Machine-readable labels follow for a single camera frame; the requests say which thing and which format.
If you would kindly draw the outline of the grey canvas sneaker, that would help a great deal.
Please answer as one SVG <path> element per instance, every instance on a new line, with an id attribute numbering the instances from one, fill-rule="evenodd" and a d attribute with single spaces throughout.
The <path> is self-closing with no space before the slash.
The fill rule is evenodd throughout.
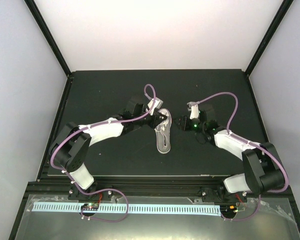
<path id="1" fill-rule="evenodd" d="M 168 117 L 167 118 L 172 118 L 171 113 L 169 112 L 168 109 L 166 108 L 162 108 L 159 110 L 159 112 L 167 112 L 168 113 Z M 169 133 L 161 133 L 161 132 L 156 132 L 156 147 L 157 150 L 161 153 L 161 154 L 167 154 L 170 150 L 171 150 L 171 139 L 170 139 L 170 134 Z"/>

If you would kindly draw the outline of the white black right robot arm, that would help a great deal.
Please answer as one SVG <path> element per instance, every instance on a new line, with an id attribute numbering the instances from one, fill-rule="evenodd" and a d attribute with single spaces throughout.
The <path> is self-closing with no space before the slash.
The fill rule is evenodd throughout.
<path id="1" fill-rule="evenodd" d="M 225 178 L 223 185 L 218 187 L 220 200 L 228 202 L 239 192 L 261 195 L 264 192 L 284 192 L 288 188 L 287 172 L 273 144 L 245 139 L 219 125 L 204 111 L 199 111 L 197 118 L 190 115 L 179 117 L 177 126 L 183 131 L 202 135 L 206 142 L 242 161 L 243 173 Z"/>

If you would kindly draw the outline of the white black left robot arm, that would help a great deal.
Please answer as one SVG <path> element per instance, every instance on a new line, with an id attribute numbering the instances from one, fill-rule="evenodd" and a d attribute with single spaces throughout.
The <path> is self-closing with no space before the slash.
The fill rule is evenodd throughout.
<path id="1" fill-rule="evenodd" d="M 50 164 L 67 174 L 79 187 L 79 193 L 87 200 L 98 192 L 94 177 L 85 165 L 89 148 L 101 141 L 124 136 L 143 126 L 154 129 L 159 153 L 171 150 L 170 129 L 172 116 L 162 108 L 163 101 L 152 98 L 148 104 L 131 98 L 118 114 L 93 124 L 67 123 L 49 149 Z"/>

